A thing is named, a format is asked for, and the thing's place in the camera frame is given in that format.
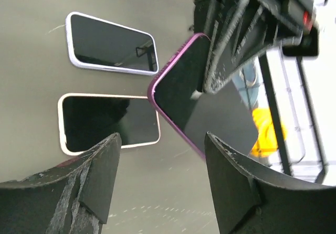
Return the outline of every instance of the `scratched gripper pad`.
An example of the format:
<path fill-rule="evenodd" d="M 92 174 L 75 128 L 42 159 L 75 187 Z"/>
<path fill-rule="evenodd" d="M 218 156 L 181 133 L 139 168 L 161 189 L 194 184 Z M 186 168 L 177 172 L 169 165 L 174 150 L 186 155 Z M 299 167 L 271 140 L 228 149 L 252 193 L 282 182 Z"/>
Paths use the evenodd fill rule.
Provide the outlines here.
<path fill-rule="evenodd" d="M 219 41 L 222 39 L 223 33 L 227 30 L 232 16 L 237 12 L 238 3 L 239 0 L 221 0 L 220 2 L 219 12 L 214 21 L 213 32 L 212 35 L 209 36 L 211 43 L 203 81 L 203 92 L 205 93 L 213 93 L 212 91 L 209 91 L 211 90 L 211 79 L 209 79 L 209 75 L 211 75 L 209 71 L 211 68 L 209 65 L 212 63 L 214 52 L 218 49 Z"/>
<path fill-rule="evenodd" d="M 212 36 L 214 23 L 219 13 L 220 2 L 218 0 L 203 0 L 195 2 L 194 9 L 194 33 L 204 33 Z"/>

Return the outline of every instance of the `metal frame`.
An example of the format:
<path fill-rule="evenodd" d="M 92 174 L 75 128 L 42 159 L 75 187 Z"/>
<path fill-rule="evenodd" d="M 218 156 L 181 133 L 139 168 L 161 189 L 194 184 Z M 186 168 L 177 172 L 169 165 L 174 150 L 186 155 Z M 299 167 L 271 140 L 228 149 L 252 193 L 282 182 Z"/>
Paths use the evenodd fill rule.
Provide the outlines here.
<path fill-rule="evenodd" d="M 302 58 L 296 58 L 296 62 L 297 62 L 297 67 L 299 71 L 299 77 L 301 80 L 301 86 L 303 89 L 304 99 L 306 101 L 306 105 L 307 105 L 309 116 L 310 116 L 311 127 L 313 130 L 313 137 L 314 137 L 314 141 L 315 141 L 316 148 L 318 151 L 318 157 L 319 157 L 318 164 L 321 167 L 320 173 L 315 178 L 315 183 L 322 184 L 323 180 L 326 177 L 327 171 L 328 171 L 328 163 L 326 160 L 325 151 L 321 143 L 321 136 L 320 136 L 317 122 L 316 122 L 316 115 L 315 115 L 315 111 L 312 105 L 309 87 L 307 85 L 307 78 L 306 78 L 305 71 L 302 65 Z M 287 147 L 286 147 L 285 140 L 284 140 L 284 135 L 281 129 L 279 109 L 278 109 L 278 104 L 277 104 L 277 100 L 275 97 L 275 91 L 273 87 L 273 82 L 272 82 L 268 59 L 267 59 L 266 54 L 259 57 L 259 64 L 260 64 L 262 78 L 264 79 L 266 96 L 267 96 L 267 100 L 269 104 L 270 113 L 272 116 L 272 121 L 274 124 L 276 139 L 278 142 L 282 170 L 285 174 L 292 176 L 291 166 L 293 163 L 291 163 L 289 159 Z"/>

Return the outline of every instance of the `yellow cable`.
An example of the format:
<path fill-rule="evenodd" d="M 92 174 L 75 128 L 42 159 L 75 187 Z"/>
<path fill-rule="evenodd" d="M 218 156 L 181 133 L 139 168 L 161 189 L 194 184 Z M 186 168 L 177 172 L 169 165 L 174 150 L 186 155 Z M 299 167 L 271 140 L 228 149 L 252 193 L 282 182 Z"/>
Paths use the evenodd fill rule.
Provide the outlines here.
<path fill-rule="evenodd" d="M 268 157 L 278 150 L 273 120 L 269 108 L 256 108 L 252 112 L 254 123 L 258 129 L 258 140 L 251 150 L 255 157 Z M 286 140 L 288 131 L 281 123 L 283 137 Z"/>

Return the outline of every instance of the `purple phone case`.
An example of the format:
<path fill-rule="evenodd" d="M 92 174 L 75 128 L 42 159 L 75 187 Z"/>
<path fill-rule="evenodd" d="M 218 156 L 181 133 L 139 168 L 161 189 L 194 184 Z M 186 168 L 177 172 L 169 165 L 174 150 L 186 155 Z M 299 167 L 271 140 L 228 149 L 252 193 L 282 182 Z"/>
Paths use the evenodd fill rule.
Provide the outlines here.
<path fill-rule="evenodd" d="M 148 87 L 148 100 L 149 102 L 154 106 L 154 108 L 157 110 L 157 112 L 164 117 L 164 119 L 168 122 L 169 125 L 173 127 L 173 129 L 185 140 L 187 143 L 196 150 L 199 155 L 203 158 L 205 158 L 204 154 L 194 145 L 194 143 L 175 125 L 175 123 L 164 113 L 164 111 L 161 110 L 161 108 L 158 106 L 154 99 L 154 93 L 155 88 L 157 84 L 164 78 L 165 75 L 174 67 L 174 65 L 178 62 L 180 57 L 185 53 L 188 48 L 193 44 L 193 42 L 200 38 L 200 37 L 206 37 L 203 33 L 197 33 L 194 34 L 189 40 L 185 42 L 184 45 L 181 46 L 181 48 L 169 59 L 168 63 L 160 70 L 160 72 L 155 76 L 155 78 L 151 81 L 149 87 Z"/>

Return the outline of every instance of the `phone screen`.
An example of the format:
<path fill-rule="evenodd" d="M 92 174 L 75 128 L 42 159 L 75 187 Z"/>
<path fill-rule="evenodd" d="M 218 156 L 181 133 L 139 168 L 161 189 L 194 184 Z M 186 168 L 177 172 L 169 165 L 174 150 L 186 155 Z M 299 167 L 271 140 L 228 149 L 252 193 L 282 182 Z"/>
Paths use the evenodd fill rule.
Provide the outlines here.
<path fill-rule="evenodd" d="M 69 96 L 62 113 L 70 152 L 88 150 L 115 132 L 122 146 L 154 143 L 160 137 L 157 113 L 147 98 Z"/>
<path fill-rule="evenodd" d="M 75 57 L 80 62 L 157 71 L 156 48 L 150 35 L 76 14 L 70 23 Z"/>
<path fill-rule="evenodd" d="M 202 89 L 209 39 L 198 37 L 157 84 L 156 105 L 194 146 L 204 153 L 210 131 L 231 147 L 248 154 L 257 140 L 257 129 L 238 90 L 229 82 L 218 94 Z"/>

